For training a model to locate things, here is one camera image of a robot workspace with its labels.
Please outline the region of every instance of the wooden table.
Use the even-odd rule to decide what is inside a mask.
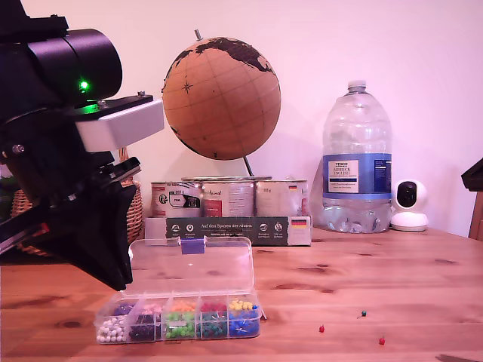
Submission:
[[[92,324],[108,287],[70,265],[2,267],[2,362],[483,360],[481,241],[316,229],[311,247],[254,248],[254,264],[259,337],[110,346]]]

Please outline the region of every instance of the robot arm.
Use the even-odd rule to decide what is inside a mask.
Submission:
[[[126,213],[140,171],[110,150],[163,128],[162,103],[104,100],[122,82],[118,54],[64,17],[30,19],[20,0],[0,2],[0,163],[32,209],[0,224],[0,253],[22,242],[65,259],[116,290],[132,282]]]

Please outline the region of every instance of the can label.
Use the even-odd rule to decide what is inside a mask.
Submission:
[[[253,216],[254,183],[203,183],[205,216]]]
[[[308,216],[306,181],[259,181],[258,216]]]
[[[205,216],[215,217],[222,216],[222,214],[221,200],[205,200]]]
[[[391,155],[355,153],[323,157],[324,198],[391,198]]]
[[[161,217],[201,216],[202,191],[194,183],[152,185],[152,214]]]

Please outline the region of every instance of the camera lens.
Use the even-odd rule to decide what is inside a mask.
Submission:
[[[411,207],[416,204],[416,184],[404,181],[398,186],[398,203],[403,207]]]

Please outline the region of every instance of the cork globe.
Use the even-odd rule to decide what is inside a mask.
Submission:
[[[183,51],[168,70],[162,94],[176,136],[217,160],[261,147],[280,114],[280,86],[270,63],[232,38],[197,41]]]

